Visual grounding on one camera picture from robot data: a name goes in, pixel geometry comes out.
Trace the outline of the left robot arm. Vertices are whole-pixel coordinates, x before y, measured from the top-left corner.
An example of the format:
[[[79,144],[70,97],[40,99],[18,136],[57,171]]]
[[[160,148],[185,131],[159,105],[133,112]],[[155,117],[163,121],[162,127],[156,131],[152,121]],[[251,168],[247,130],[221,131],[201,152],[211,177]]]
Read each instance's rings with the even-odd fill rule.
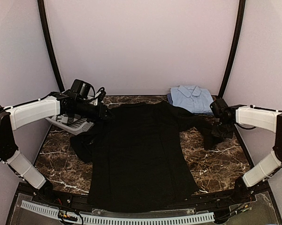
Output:
[[[20,152],[13,132],[35,121],[66,113],[80,115],[91,122],[109,117],[108,108],[102,102],[93,105],[88,99],[59,92],[51,92],[44,98],[17,106],[0,105],[0,162],[7,164],[34,189],[39,190],[38,196],[46,204],[53,204],[57,194],[50,189],[51,182]]]

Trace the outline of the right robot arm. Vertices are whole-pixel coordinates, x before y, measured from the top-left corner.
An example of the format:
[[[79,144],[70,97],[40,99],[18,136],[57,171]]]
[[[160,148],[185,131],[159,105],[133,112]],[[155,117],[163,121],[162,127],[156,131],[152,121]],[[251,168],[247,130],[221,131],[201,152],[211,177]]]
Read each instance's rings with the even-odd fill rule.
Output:
[[[230,192],[234,203],[241,203],[248,196],[248,189],[282,168],[282,111],[256,107],[254,105],[228,106],[223,99],[210,104],[210,108],[219,123],[214,126],[214,135],[221,136],[224,125],[248,125],[271,131],[275,134],[275,143],[271,152],[240,180],[243,185]]]

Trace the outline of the black long sleeve shirt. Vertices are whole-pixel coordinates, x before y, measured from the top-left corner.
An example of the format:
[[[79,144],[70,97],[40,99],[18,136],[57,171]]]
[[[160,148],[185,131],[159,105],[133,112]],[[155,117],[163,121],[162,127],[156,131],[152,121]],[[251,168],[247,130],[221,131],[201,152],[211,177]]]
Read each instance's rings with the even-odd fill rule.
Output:
[[[180,133],[195,128],[204,149],[222,139],[199,115],[162,101],[125,104],[114,118],[73,136],[70,145],[80,160],[92,163],[87,202],[112,212],[140,213],[181,202],[198,191],[184,159]]]

